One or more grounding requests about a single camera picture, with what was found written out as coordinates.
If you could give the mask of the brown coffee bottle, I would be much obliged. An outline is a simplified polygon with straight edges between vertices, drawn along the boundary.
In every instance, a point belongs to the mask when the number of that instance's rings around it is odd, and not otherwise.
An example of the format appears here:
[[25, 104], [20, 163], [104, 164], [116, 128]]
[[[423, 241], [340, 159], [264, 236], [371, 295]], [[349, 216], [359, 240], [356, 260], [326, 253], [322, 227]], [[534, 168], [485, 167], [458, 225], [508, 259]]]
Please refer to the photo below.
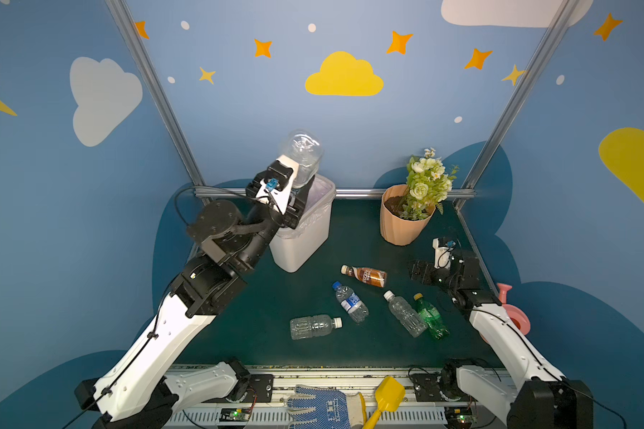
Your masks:
[[341, 274], [378, 288], [386, 286], [387, 273], [374, 268], [343, 265]]

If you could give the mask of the small blue label bottle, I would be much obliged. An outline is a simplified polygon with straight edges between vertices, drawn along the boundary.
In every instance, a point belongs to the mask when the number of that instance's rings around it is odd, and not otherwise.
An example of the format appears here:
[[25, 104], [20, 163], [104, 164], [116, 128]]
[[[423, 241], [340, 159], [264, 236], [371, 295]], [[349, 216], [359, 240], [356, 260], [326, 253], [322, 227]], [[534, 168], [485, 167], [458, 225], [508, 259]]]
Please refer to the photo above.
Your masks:
[[369, 316], [369, 309], [353, 289], [341, 282], [334, 282], [332, 288], [336, 300], [355, 323], [360, 324]]

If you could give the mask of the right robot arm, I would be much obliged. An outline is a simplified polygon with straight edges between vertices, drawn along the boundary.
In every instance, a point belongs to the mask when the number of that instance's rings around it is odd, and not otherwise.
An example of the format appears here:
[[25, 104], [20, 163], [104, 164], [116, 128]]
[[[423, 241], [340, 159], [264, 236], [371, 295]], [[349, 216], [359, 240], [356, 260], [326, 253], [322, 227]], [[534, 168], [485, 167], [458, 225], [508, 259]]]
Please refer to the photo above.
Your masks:
[[411, 262], [411, 279], [448, 294], [513, 383], [506, 385], [482, 366], [450, 359], [439, 377], [442, 396], [472, 398], [508, 428], [592, 428], [594, 398], [588, 386], [568, 379], [536, 350], [502, 301], [481, 281], [479, 259], [473, 252], [453, 250], [447, 255], [449, 266], [436, 260]]

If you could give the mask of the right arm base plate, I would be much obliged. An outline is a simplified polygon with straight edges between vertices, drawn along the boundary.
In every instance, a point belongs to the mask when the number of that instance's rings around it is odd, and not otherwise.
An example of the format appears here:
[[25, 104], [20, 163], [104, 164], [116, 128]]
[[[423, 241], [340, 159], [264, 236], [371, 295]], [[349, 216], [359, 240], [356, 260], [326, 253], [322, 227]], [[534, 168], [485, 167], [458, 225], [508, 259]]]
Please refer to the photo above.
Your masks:
[[451, 391], [440, 384], [440, 376], [419, 373], [410, 374], [414, 395], [417, 402], [458, 402], [468, 401], [468, 396], [459, 391]]

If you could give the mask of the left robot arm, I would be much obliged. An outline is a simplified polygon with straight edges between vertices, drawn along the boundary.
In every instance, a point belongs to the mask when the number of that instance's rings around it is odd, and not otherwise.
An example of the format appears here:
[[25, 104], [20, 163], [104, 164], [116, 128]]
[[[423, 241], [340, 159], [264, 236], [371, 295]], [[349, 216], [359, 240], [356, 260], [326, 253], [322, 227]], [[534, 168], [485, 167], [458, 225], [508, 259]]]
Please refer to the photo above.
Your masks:
[[224, 312], [247, 283], [268, 245], [283, 228], [295, 228], [316, 182], [286, 193], [268, 184], [276, 173], [259, 173], [243, 198], [252, 202], [243, 214], [230, 199], [207, 203], [188, 235], [202, 252], [190, 259], [168, 284], [155, 316], [121, 360], [98, 379], [75, 390], [82, 411], [98, 411], [96, 428], [161, 428], [178, 411], [206, 400], [239, 400], [250, 372], [238, 359], [227, 359], [187, 376], [167, 371], [195, 336]]

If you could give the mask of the clear ribbed bottle white cap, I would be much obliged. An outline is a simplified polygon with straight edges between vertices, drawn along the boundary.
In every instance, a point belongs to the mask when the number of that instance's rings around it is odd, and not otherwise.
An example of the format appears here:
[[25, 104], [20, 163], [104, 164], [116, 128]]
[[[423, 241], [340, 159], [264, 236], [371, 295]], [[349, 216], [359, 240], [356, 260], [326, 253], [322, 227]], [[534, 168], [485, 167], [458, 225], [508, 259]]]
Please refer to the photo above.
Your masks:
[[392, 291], [386, 291], [384, 299], [388, 303], [390, 312], [413, 338], [419, 337], [427, 330], [427, 324], [406, 299], [396, 296]]

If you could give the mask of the blue white label water bottle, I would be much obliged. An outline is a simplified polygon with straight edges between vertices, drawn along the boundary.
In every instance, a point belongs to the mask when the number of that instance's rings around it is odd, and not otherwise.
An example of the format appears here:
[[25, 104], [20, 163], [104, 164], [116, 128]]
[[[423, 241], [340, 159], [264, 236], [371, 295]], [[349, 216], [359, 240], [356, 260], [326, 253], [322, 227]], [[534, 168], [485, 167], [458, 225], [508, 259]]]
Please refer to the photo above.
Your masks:
[[298, 173], [293, 188], [304, 187], [318, 172], [324, 148], [319, 140], [307, 130], [294, 130], [280, 145], [280, 154], [291, 158], [298, 164]]

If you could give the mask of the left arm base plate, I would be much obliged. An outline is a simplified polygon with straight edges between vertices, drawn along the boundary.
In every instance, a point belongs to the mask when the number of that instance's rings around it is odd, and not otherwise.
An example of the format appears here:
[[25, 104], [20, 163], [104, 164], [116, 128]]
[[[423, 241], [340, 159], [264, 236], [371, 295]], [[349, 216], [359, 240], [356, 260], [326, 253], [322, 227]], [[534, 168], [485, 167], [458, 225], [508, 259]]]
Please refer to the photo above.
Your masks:
[[209, 402], [270, 403], [274, 392], [274, 379], [272, 374], [251, 375], [247, 381], [240, 381], [225, 398], [209, 400]]

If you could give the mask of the clear bottle front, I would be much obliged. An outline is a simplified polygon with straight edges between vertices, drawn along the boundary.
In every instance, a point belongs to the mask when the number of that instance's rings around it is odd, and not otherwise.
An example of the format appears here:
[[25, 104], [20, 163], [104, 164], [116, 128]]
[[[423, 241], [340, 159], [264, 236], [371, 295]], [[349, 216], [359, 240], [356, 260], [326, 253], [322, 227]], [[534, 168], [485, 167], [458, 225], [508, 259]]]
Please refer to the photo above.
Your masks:
[[290, 321], [290, 335], [294, 341], [324, 337], [334, 330], [341, 329], [343, 321], [328, 315], [306, 316]]

